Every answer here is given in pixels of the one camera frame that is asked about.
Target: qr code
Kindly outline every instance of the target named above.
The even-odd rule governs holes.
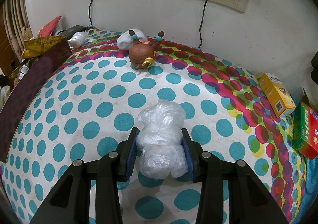
[[[277,113],[279,113],[281,110],[283,110],[283,106],[282,106],[280,101],[277,102],[275,107],[276,107]]]

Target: metal screw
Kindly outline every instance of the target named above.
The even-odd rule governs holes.
[[[110,153],[108,154],[108,156],[109,156],[110,158],[114,158],[114,157],[117,157],[117,156],[118,156],[118,153],[115,152],[115,151],[112,151],[112,152],[110,152]]]
[[[76,167],[80,166],[81,164],[82,164],[82,161],[80,159],[77,159],[73,162],[73,165]]]
[[[208,152],[208,151],[204,151],[204,152],[202,152],[202,157],[204,157],[204,158],[209,158],[209,157],[211,157],[211,153],[210,152]]]
[[[240,167],[245,167],[246,163],[245,163],[244,160],[238,160],[238,165],[239,165]]]

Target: white wall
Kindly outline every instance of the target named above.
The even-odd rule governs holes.
[[[25,2],[33,33],[58,15],[65,28],[89,25],[90,0]],[[204,0],[94,0],[93,24],[114,31],[138,27],[151,36],[163,30],[166,39],[198,46],[203,4]],[[250,0],[245,13],[208,2],[201,48],[257,74],[276,74],[296,97],[302,85],[311,86],[310,97],[318,102],[317,86],[310,79],[310,61],[318,50],[317,23],[312,0]]]

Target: polka dot bedsheet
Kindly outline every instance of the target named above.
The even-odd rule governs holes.
[[[85,44],[38,92],[0,163],[13,210],[29,223],[50,189],[75,159],[97,160],[128,138],[135,117],[166,99],[179,103],[191,138],[221,160],[244,159],[292,222],[305,187],[304,158],[291,148],[293,121],[276,118],[258,77],[196,48],[162,41],[155,64],[132,68],[119,50],[121,33],[88,29]],[[187,174],[151,179],[139,172],[119,182],[124,223],[194,224],[201,184]],[[95,223],[91,184],[90,223]],[[223,223],[229,223],[224,181]]]

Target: white plastic bag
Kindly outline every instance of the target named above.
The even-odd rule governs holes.
[[[171,173],[174,178],[188,172],[182,131],[186,113],[175,103],[158,99],[158,103],[140,112],[137,120],[145,127],[137,136],[137,147],[143,151],[140,172],[147,177],[163,179]]]
[[[77,49],[84,44],[85,40],[87,39],[88,35],[87,32],[75,32],[73,37],[68,40],[68,43],[71,49]]]

